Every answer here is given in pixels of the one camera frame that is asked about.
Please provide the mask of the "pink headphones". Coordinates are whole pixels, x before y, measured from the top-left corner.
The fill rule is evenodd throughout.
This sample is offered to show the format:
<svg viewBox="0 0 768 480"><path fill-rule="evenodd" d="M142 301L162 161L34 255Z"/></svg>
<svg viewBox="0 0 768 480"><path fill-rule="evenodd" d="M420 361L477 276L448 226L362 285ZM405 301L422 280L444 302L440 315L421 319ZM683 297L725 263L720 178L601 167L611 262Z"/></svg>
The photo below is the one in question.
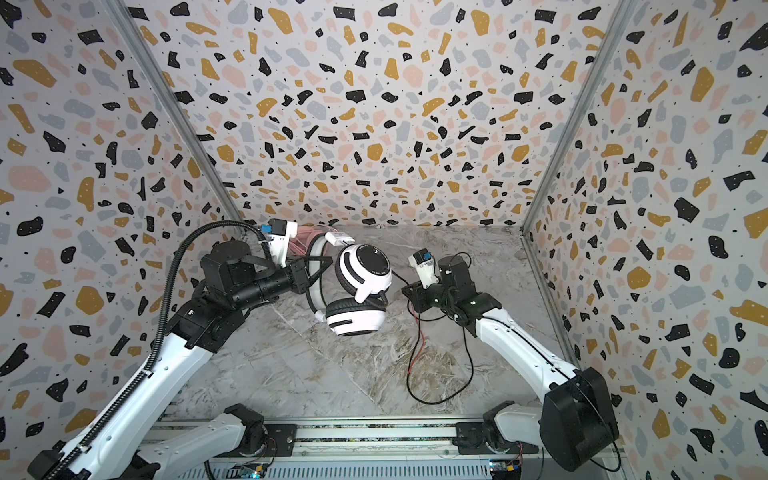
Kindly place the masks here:
<svg viewBox="0 0 768 480"><path fill-rule="evenodd" d="M289 254L292 257L303 257L311 254L310 244L316 237L324 238L332 228L320 228L317 226L299 226L295 237L289 241Z"/></svg>

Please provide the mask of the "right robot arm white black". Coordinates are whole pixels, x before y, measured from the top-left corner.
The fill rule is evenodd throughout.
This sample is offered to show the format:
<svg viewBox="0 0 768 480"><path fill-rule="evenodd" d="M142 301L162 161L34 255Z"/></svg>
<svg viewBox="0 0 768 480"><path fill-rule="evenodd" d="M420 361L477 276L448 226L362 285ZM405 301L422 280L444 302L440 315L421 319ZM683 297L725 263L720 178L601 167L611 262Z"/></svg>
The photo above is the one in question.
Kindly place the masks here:
<svg viewBox="0 0 768 480"><path fill-rule="evenodd" d="M469 264L457 253L440 260L425 249L410 256L419 279L402 288L415 317L432 308L464 333L496 351L531 387L541 405L503 402L456 440L463 449L504 455L535 445L562 469L574 472L607 448L615 448L618 424L604 377L578 369L536 340L502 303L477 290Z"/></svg>

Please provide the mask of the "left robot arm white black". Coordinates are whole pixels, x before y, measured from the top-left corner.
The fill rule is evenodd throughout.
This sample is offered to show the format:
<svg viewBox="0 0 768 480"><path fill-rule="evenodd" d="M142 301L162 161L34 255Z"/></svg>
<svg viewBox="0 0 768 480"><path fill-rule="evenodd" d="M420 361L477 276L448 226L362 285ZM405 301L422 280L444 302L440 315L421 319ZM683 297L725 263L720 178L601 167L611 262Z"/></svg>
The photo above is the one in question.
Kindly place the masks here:
<svg viewBox="0 0 768 480"><path fill-rule="evenodd" d="M204 255L204 278L175 313L164 300L147 360L75 438L39 453L34 479L172 479L220 454L275 453L261 414L242 404L158 447L141 448L151 427L187 381L217 353L256 308L286 293L305 294L331 265L317 240L304 257L288 258L285 238L260 244L255 257L240 240Z"/></svg>

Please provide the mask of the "white black headphones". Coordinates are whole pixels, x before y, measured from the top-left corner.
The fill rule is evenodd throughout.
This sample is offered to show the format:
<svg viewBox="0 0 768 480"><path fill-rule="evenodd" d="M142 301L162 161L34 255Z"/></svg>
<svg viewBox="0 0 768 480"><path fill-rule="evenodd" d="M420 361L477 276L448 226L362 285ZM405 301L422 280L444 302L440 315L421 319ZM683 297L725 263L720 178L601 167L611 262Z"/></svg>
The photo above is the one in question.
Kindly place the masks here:
<svg viewBox="0 0 768 480"><path fill-rule="evenodd" d="M361 336L377 332L385 320L386 292L393 279L387 255L371 244L330 231L316 237L308 256L330 256L336 279L347 293L328 302L322 289L311 289L306 298L314 317L325 322L338 336Z"/></svg>

